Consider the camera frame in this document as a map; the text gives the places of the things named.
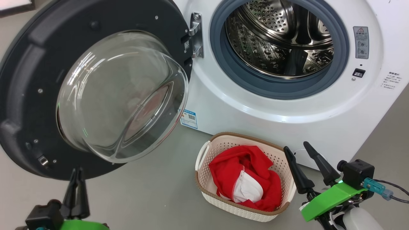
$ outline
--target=red cloth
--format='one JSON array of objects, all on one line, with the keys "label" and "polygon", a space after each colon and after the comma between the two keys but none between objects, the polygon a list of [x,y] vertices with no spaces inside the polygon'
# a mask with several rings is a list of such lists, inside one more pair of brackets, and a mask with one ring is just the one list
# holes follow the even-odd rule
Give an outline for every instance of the red cloth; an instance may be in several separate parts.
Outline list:
[{"label": "red cloth", "polygon": [[273,162],[257,146],[236,146],[217,155],[209,164],[217,194],[233,200],[236,181],[244,169],[263,188],[261,200],[240,205],[272,212],[281,204],[281,181],[278,174],[268,170]]}]

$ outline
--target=white plastic basket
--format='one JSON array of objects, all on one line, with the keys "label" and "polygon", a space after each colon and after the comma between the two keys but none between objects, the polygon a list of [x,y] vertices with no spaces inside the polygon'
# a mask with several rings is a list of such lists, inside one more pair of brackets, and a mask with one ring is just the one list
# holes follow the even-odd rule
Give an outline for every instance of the white plastic basket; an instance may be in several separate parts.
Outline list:
[{"label": "white plastic basket", "polygon": [[[269,170],[276,172],[281,179],[282,202],[273,212],[265,212],[245,207],[216,195],[217,187],[209,169],[209,163],[221,152],[238,145],[256,145],[274,163]],[[195,165],[196,184],[204,198],[212,205],[227,212],[259,222],[267,222],[284,212],[294,197],[296,187],[283,148],[266,141],[236,133],[219,133],[206,142],[199,151]]]}]

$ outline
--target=warning label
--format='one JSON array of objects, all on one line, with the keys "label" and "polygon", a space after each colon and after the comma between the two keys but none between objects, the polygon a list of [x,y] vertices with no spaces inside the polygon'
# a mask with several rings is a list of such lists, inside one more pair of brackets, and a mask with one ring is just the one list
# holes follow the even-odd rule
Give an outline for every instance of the warning label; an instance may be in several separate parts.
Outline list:
[{"label": "warning label", "polygon": [[402,77],[400,74],[395,72],[389,72],[387,76],[383,79],[381,87],[387,90],[395,90],[398,87]]},{"label": "warning label", "polygon": [[369,58],[369,32],[368,27],[354,26],[355,35],[355,58],[368,59]]}]

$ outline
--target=basket handle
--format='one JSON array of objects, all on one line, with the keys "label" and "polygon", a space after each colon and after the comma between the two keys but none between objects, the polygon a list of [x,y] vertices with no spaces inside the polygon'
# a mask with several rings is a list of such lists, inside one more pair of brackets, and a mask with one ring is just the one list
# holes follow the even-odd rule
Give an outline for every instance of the basket handle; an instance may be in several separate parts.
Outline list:
[{"label": "basket handle", "polygon": [[287,199],[287,201],[288,202],[291,202],[292,201],[292,199],[294,198],[294,194],[295,194],[295,192],[297,191],[297,187],[295,186],[295,183],[294,183],[294,181],[292,182],[292,185],[291,185],[291,191],[290,191],[290,196],[288,197],[288,199]]},{"label": "basket handle", "polygon": [[199,154],[198,154],[198,158],[196,159],[196,164],[195,164],[195,170],[196,171],[199,170],[199,168],[202,166],[203,161],[205,160],[204,155],[209,150],[210,144],[211,144],[210,141],[207,141],[202,146],[202,148],[200,149]]}]

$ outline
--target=cable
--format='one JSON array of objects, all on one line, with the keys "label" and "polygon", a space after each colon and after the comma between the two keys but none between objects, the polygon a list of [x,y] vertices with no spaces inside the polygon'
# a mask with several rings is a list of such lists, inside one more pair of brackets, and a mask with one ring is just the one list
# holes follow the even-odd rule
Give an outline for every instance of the cable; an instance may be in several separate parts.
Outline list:
[{"label": "cable", "polygon": [[335,229],[336,229],[336,230],[340,230],[340,229],[338,228],[337,224],[336,224],[335,221],[334,221],[334,216],[333,216],[333,214],[335,213],[335,211],[336,211],[336,210],[330,212],[330,214],[329,214],[329,215],[330,215],[330,220],[331,220],[333,226],[335,227]]},{"label": "cable", "polygon": [[392,198],[393,200],[396,200],[396,201],[402,202],[402,203],[409,204],[409,201],[407,201],[407,200],[402,200],[402,199],[396,198],[396,197],[394,197],[394,196],[390,196],[390,198]]},{"label": "cable", "polygon": [[391,182],[388,182],[388,181],[384,181],[384,180],[376,180],[376,179],[374,179],[374,181],[380,182],[380,183],[385,183],[385,184],[388,184],[388,185],[392,185],[392,186],[394,186],[394,187],[396,187],[396,188],[402,190],[404,193],[406,193],[406,195],[409,196],[409,192],[408,192],[407,190],[405,190],[404,188],[400,187],[399,185],[395,185],[394,183],[391,183]]}]

